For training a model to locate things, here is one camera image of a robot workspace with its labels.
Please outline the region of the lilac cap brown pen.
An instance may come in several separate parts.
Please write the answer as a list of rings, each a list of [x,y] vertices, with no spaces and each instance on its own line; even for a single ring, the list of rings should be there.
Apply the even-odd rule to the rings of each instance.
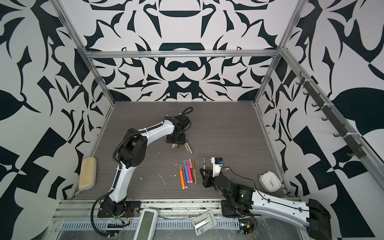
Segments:
[[[206,159],[203,157],[203,169],[206,169]]]

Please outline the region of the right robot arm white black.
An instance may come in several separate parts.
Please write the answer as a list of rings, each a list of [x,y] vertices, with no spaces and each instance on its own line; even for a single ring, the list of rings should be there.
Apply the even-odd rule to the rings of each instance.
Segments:
[[[213,187],[225,199],[222,214],[227,218],[265,216],[307,231],[315,240],[331,240],[331,214],[317,200],[291,201],[235,184],[223,174],[214,177],[211,170],[200,169],[205,188]]]

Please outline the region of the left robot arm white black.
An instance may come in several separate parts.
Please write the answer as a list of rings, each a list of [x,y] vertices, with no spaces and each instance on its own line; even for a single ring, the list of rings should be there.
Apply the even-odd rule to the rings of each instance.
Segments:
[[[105,209],[111,215],[121,215],[127,199],[127,190],[137,166],[145,159],[147,147],[154,141],[166,137],[168,144],[184,144],[185,131],[191,127],[186,114],[176,117],[165,116],[151,127],[127,131],[121,143],[113,152],[113,160],[118,164],[111,189],[104,197]]]

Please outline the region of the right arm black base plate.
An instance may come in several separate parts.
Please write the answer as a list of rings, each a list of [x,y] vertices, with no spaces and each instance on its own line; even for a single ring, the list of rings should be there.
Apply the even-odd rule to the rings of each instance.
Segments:
[[[235,202],[233,204],[229,200],[222,200],[221,208],[222,215],[226,218],[243,218],[249,215],[249,210],[243,203]]]

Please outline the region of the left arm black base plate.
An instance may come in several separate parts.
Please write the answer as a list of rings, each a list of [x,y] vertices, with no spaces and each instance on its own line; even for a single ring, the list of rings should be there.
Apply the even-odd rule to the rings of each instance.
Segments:
[[[99,207],[97,214],[98,218],[112,218],[119,216],[122,218],[129,218],[136,216],[140,213],[141,201],[125,201],[114,203],[111,201],[103,201]]]

